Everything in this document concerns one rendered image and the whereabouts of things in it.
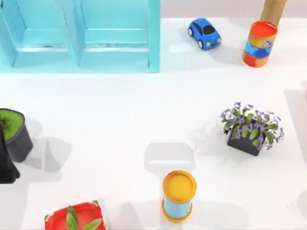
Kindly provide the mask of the red and blue can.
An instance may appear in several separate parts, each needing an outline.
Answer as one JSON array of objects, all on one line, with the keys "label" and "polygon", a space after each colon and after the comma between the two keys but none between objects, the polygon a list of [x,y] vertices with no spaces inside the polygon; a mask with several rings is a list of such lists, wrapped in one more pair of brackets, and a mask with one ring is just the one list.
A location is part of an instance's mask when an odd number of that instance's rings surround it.
[{"label": "red and blue can", "polygon": [[243,61],[251,67],[264,66],[274,44],[277,27],[269,21],[256,21],[251,25],[243,51]]}]

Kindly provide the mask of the blue toy car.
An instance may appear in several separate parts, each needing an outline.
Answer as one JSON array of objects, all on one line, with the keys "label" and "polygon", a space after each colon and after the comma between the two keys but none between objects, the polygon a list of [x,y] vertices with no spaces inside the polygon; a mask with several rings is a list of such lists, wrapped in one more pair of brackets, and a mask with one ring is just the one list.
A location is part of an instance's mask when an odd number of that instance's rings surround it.
[{"label": "blue toy car", "polygon": [[202,50],[210,50],[221,45],[222,39],[218,31],[205,18],[194,19],[188,27],[188,35],[195,39]]}]

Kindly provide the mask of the light blue rack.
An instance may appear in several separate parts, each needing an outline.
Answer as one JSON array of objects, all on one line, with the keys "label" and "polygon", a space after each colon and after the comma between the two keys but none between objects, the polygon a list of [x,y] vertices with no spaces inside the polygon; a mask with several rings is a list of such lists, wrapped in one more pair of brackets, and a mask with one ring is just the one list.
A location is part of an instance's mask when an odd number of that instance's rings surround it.
[{"label": "light blue rack", "polygon": [[0,73],[158,72],[161,0],[0,0]]}]

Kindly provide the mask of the yellow and blue can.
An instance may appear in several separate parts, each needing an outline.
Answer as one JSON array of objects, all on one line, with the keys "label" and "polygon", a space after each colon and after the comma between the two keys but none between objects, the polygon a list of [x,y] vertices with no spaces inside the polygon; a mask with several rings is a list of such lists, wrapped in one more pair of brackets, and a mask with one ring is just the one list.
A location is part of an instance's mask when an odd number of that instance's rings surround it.
[{"label": "yellow and blue can", "polygon": [[164,216],[175,223],[185,221],[192,212],[196,190],[196,180],[189,172],[175,170],[168,173],[163,180],[161,208]]}]

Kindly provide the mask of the tan cylinder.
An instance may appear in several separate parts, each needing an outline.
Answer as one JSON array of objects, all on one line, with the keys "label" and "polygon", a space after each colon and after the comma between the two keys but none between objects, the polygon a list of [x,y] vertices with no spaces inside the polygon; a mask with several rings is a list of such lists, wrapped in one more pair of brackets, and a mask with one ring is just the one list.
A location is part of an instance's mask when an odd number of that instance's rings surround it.
[{"label": "tan cylinder", "polygon": [[260,20],[268,21],[278,27],[287,0],[265,0]]}]

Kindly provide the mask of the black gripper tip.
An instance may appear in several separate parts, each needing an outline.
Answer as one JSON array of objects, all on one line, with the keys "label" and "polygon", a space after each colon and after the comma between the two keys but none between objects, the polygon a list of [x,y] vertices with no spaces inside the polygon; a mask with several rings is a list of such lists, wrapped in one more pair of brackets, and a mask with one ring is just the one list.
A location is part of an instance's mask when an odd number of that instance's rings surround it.
[{"label": "black gripper tip", "polygon": [[0,123],[0,184],[12,184],[20,178],[20,172],[12,162]]}]

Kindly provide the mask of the purple flower plant black pot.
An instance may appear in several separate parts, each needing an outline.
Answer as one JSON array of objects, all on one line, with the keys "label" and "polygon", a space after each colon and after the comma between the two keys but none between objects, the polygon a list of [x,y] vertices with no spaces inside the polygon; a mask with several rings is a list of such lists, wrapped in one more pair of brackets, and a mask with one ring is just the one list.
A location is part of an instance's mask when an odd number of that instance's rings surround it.
[{"label": "purple flower plant black pot", "polygon": [[227,145],[253,156],[270,150],[284,138],[281,118],[271,111],[260,111],[252,104],[235,102],[221,115]]}]

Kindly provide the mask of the red plant pot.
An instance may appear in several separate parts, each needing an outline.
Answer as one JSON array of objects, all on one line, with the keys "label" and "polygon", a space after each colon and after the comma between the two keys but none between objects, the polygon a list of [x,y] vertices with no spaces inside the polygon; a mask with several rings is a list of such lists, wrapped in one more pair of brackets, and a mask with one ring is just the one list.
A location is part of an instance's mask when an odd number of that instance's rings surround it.
[{"label": "red plant pot", "polygon": [[68,206],[44,217],[45,230],[106,230],[101,207],[93,200]]}]

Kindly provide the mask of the grey pot with green moss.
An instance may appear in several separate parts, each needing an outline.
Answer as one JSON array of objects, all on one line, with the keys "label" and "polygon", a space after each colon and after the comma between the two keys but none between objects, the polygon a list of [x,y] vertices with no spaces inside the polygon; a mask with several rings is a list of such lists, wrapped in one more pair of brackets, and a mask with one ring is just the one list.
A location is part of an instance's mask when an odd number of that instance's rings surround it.
[{"label": "grey pot with green moss", "polygon": [[14,162],[25,161],[33,148],[33,143],[25,124],[25,116],[19,111],[0,108],[0,123],[3,127],[9,156]]}]

